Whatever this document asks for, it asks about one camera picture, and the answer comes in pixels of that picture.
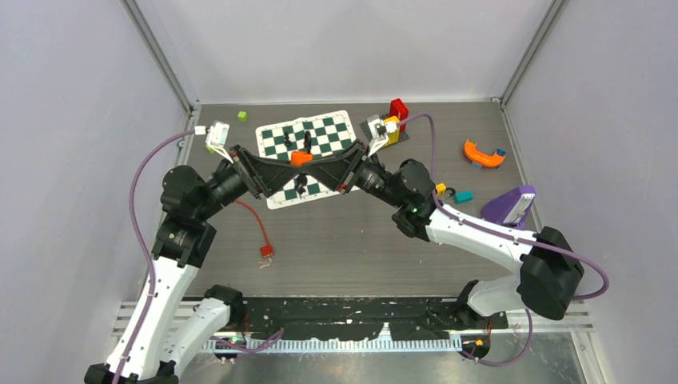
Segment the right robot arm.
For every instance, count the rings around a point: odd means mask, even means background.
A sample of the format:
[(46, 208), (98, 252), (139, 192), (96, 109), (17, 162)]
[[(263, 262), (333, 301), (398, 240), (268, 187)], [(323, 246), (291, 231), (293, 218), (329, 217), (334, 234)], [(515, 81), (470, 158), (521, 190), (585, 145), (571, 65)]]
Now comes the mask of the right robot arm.
[(319, 159), (255, 157), (253, 169), (260, 190), (268, 195), (301, 174), (340, 193), (358, 188), (396, 208), (392, 219), (405, 236), (455, 246), (510, 271), (506, 278), (473, 280), (465, 286), (456, 314), (467, 328), (477, 328), (504, 310), (529, 309), (551, 320), (564, 317), (584, 268), (559, 230), (515, 230), (454, 210), (438, 199), (421, 162), (408, 159), (391, 173), (366, 152), (356, 141), (339, 154)]

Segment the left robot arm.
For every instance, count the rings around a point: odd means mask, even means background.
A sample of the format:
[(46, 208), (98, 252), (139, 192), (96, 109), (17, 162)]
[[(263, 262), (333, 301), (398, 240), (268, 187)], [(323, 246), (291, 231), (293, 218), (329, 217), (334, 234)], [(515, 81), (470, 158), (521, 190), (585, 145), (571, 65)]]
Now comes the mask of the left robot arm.
[(209, 179), (187, 165), (166, 173), (161, 195), (166, 216), (154, 244), (143, 248), (148, 263), (144, 294), (111, 355), (86, 371), (86, 383), (179, 383), (219, 329), (235, 331), (244, 324), (242, 292), (215, 285), (186, 322), (170, 329), (216, 237), (209, 219), (243, 194), (270, 196), (300, 171), (240, 146), (228, 155)]

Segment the black keys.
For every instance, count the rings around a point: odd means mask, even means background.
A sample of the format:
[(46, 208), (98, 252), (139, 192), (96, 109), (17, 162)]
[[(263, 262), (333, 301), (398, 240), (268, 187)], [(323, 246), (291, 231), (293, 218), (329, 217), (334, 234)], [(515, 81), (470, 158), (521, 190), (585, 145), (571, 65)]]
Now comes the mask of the black keys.
[(308, 179), (306, 174), (299, 174), (293, 180), (294, 190), (297, 193), (299, 198), (302, 198), (303, 195), (307, 192)]

